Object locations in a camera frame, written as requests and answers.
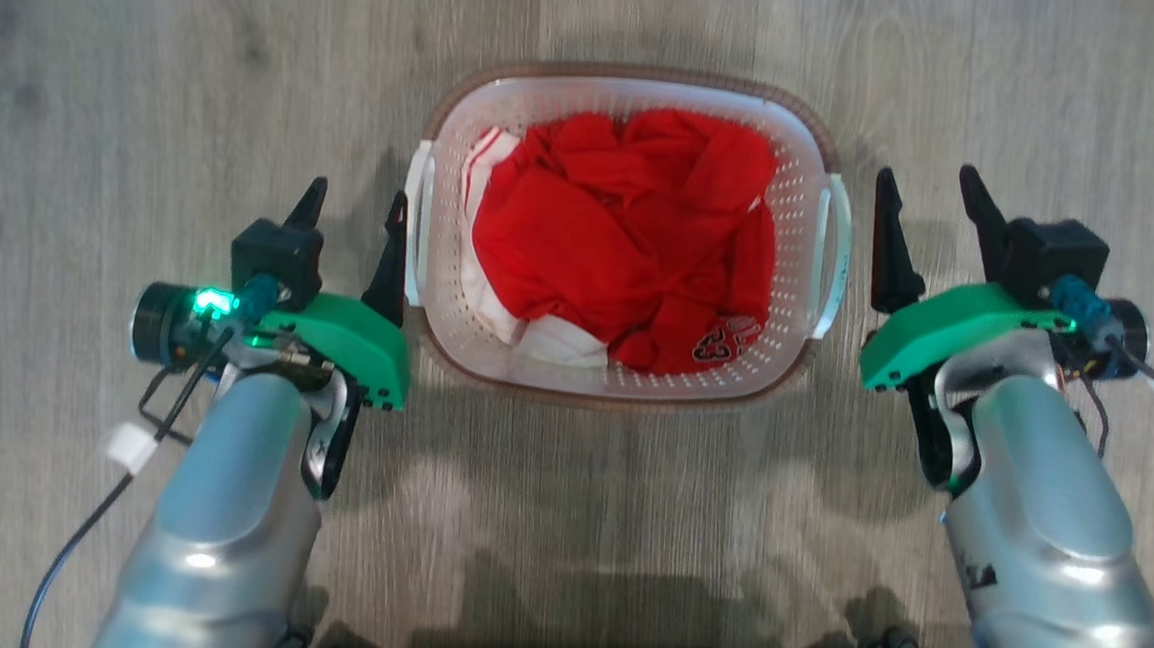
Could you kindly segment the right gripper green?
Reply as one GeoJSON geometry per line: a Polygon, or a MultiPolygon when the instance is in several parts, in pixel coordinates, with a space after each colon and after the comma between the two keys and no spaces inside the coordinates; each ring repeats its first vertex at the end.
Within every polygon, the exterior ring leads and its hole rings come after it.
{"type": "Polygon", "coordinates": [[[959,286],[935,297],[911,262],[902,234],[902,201],[890,167],[875,179],[872,213],[872,310],[892,315],[859,357],[865,389],[902,389],[906,380],[943,361],[1016,331],[1061,336],[1073,360],[1070,367],[1092,380],[1129,379],[1147,363],[1151,331],[1136,303],[1102,297],[1091,287],[1043,286],[1022,304],[1001,282],[1007,258],[1009,224],[979,169],[962,164],[958,186],[965,214],[979,239],[986,284],[959,286]]]}

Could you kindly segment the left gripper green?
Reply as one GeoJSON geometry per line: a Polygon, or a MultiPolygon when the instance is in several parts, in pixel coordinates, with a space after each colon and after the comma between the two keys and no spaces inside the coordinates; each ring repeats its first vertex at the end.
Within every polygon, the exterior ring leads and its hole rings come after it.
{"type": "MultiPolygon", "coordinates": [[[[288,212],[285,228],[317,229],[328,180],[317,176],[288,212]]],[[[210,366],[272,372],[304,393],[336,379],[357,401],[405,410],[410,356],[404,326],[409,199],[399,190],[385,217],[385,244],[368,288],[357,297],[320,293],[299,311],[278,310],[267,287],[226,291],[153,282],[132,315],[132,356],[147,366],[185,367],[230,338],[210,366]]]]}

